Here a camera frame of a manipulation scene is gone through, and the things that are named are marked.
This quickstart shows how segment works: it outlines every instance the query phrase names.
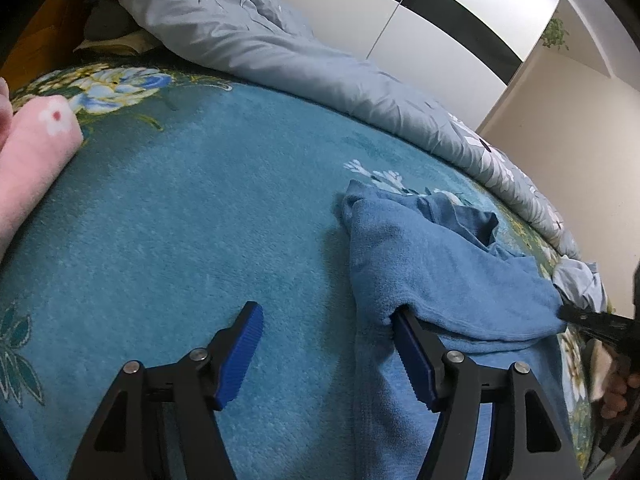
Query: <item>beige wall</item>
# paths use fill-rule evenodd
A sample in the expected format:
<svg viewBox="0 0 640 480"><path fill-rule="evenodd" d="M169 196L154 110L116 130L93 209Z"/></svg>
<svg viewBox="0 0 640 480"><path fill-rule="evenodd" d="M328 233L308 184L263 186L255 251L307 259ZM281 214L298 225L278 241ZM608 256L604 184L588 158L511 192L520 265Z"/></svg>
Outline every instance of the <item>beige wall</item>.
<svg viewBox="0 0 640 480"><path fill-rule="evenodd" d="M543 49L482 130L560 210L600 265L620 314L632 312L640 255L640 93Z"/></svg>

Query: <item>pink fabric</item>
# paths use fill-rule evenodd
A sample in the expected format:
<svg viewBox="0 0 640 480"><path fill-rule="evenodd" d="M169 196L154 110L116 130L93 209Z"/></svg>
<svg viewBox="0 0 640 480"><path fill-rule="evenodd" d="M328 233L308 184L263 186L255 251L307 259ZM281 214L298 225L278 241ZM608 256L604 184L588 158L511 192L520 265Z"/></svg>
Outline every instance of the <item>pink fabric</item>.
<svg viewBox="0 0 640 480"><path fill-rule="evenodd" d="M0 258L81 144L80 125L64 97L33 98L14 115L0 78Z"/></svg>

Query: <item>silver rivet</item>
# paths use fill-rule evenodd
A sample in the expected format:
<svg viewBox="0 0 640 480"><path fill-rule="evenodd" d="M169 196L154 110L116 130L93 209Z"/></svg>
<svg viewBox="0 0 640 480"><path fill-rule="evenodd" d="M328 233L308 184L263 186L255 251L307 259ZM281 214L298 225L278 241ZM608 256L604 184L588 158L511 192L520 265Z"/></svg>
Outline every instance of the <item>silver rivet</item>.
<svg viewBox="0 0 640 480"><path fill-rule="evenodd" d="M140 363L138 361L129 361L124 363L124 366L122 367L122 371L126 374L134 374L138 370L140 370Z"/></svg>
<svg viewBox="0 0 640 480"><path fill-rule="evenodd" d="M192 361L204 361L209 353L206 348L194 348L189 352L189 359Z"/></svg>
<svg viewBox="0 0 640 480"><path fill-rule="evenodd" d="M517 371L517 373L519 374L528 374L531 371L531 367L526 364L523 363L522 361L517 361L513 364L513 368Z"/></svg>
<svg viewBox="0 0 640 480"><path fill-rule="evenodd" d="M447 352L447 359L452 363L461 363L465 360L465 355L457 350L451 350L450 352Z"/></svg>

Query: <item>gray comforter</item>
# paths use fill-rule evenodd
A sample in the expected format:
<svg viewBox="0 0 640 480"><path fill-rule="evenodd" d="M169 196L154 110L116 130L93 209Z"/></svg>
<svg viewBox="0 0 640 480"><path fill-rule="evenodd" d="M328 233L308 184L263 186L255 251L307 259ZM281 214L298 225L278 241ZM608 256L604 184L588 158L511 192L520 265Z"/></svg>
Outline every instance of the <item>gray comforter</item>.
<svg viewBox="0 0 640 480"><path fill-rule="evenodd" d="M401 137L459 167L561 254L578 257L556 209L499 150L431 96L325 46L283 0L118 0L177 55L290 92Z"/></svg>

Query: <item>hanging plant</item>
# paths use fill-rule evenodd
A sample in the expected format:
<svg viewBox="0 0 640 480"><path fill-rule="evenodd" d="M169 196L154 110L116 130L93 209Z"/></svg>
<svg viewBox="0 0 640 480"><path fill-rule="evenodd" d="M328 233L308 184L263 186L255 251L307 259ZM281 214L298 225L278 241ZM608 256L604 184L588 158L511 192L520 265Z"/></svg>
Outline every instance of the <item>hanging plant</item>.
<svg viewBox="0 0 640 480"><path fill-rule="evenodd" d="M564 29L562 20L560 18L551 18L549 23L546 24L546 29L542 33L542 36L540 36L542 46L546 46L547 48L556 46L558 50L564 46L565 49L569 50L569 47L566 46L564 42L564 37L568 35L569 33Z"/></svg>

